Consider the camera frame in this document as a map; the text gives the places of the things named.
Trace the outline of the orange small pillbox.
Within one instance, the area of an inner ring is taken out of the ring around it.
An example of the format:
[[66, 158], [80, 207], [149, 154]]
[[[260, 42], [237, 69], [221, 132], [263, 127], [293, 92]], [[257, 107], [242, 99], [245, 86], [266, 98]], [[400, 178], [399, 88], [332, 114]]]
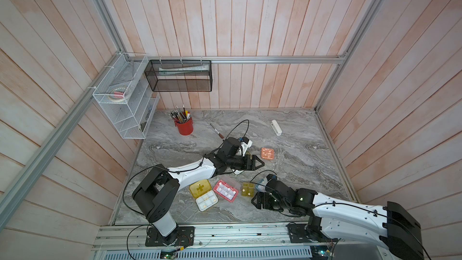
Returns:
[[261, 158], [264, 160], [274, 160], [274, 149], [261, 148]]

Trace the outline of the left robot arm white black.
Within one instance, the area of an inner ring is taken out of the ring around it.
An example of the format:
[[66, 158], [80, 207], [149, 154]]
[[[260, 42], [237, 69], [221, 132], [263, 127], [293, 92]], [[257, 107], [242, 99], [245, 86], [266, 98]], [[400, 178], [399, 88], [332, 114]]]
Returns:
[[254, 171], [265, 166], [258, 156], [245, 152], [239, 155], [239, 150], [241, 142], [230, 137], [196, 162], [176, 168], [162, 164], [153, 166], [132, 192], [132, 199], [148, 223], [154, 225], [161, 237], [167, 238], [178, 228], [170, 207], [179, 190], [200, 180], [224, 175], [227, 171]]

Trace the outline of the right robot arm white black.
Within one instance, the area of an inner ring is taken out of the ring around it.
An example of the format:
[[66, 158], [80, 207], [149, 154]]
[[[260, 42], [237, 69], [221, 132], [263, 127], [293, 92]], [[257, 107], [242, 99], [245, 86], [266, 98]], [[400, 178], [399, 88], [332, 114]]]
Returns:
[[293, 243], [353, 240], [382, 247], [401, 260], [428, 256], [421, 225], [399, 203], [364, 205], [306, 188], [294, 190], [272, 174], [259, 185], [251, 203], [288, 217], [308, 217], [305, 225], [287, 225]]

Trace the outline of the yellow lid white pillbox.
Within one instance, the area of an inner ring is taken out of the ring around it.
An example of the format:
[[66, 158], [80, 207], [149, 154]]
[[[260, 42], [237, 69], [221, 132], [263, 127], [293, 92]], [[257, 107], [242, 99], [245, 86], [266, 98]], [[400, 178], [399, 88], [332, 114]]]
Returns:
[[207, 179], [199, 180], [189, 186], [199, 211], [204, 212], [218, 203], [218, 197]]

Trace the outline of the black mesh wall basket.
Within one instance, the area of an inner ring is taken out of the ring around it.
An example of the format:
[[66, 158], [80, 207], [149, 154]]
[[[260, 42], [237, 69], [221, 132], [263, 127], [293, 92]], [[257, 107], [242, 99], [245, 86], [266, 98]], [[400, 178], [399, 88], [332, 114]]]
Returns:
[[208, 60], [150, 60], [144, 75], [154, 92], [211, 92]]

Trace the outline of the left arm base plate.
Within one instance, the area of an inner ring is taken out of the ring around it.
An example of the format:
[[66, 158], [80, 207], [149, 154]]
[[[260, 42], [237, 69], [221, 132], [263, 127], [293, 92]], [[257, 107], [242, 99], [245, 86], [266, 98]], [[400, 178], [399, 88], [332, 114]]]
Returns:
[[179, 226], [169, 236], [162, 236], [154, 226], [150, 226], [145, 242], [146, 247], [188, 247], [194, 244], [195, 227]]

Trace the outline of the aluminium front rail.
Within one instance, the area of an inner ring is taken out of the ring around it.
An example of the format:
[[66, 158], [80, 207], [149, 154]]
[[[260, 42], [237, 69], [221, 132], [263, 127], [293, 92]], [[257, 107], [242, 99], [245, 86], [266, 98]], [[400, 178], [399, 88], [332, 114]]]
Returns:
[[[186, 249], [293, 246], [286, 225], [289, 222], [307, 224], [306, 221], [283, 221], [261, 223], [208, 223], [193, 224], [194, 244]], [[130, 252], [132, 256], [142, 250], [172, 251], [180, 248], [146, 247], [150, 226], [104, 226], [97, 233], [92, 251], [104, 254], [107, 251]]]

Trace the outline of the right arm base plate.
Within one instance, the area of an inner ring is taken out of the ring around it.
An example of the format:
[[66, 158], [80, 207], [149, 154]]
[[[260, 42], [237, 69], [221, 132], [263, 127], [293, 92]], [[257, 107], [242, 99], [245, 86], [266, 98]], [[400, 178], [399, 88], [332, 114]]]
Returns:
[[329, 238], [324, 235], [319, 225], [289, 222], [286, 228], [291, 243], [331, 243], [337, 240], [337, 238]]

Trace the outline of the pink pillbox clear lid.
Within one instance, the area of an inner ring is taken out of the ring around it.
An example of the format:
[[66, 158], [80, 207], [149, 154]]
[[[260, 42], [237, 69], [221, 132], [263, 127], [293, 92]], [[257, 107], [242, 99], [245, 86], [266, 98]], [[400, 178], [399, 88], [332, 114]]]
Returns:
[[239, 194], [239, 184], [231, 178], [221, 177], [213, 190], [222, 198], [232, 203]]

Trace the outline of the tape roll on shelf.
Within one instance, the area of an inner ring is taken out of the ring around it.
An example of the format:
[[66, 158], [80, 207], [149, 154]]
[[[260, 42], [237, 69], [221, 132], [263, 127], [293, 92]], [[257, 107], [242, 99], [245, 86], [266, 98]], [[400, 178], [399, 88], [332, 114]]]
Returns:
[[127, 101], [131, 96], [131, 92], [126, 86], [114, 88], [108, 94], [108, 100], [114, 103], [121, 103]]

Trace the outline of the white rectangular case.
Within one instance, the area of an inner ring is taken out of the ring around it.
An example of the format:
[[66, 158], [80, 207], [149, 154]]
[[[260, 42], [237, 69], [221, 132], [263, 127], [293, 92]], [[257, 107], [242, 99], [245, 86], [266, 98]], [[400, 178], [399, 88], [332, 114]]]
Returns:
[[271, 121], [271, 127], [273, 128], [276, 136], [281, 136], [282, 135], [282, 129], [278, 122], [276, 120]]

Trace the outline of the red pen cup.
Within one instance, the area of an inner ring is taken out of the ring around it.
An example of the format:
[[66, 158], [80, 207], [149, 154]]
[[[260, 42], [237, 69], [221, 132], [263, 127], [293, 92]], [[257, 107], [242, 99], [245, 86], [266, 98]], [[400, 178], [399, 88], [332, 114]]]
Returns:
[[178, 119], [174, 119], [174, 124], [182, 136], [188, 136], [194, 131], [192, 118], [187, 119], [187, 121], [183, 123], [180, 123]]

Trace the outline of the small yellow transparent pillbox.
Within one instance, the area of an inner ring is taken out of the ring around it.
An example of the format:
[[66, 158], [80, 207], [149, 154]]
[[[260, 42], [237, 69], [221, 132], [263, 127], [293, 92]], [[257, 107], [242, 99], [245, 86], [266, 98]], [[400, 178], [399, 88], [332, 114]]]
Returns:
[[254, 197], [255, 184], [252, 184], [250, 182], [243, 182], [241, 185], [241, 195], [244, 197]]

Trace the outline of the blue pillbox clear lid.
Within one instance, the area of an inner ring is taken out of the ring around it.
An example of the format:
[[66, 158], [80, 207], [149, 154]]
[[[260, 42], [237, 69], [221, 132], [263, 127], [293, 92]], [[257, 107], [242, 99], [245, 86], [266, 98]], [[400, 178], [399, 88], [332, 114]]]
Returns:
[[258, 181], [255, 181], [256, 190], [260, 192], [266, 192], [267, 183], [268, 183], [267, 178], [263, 178]]

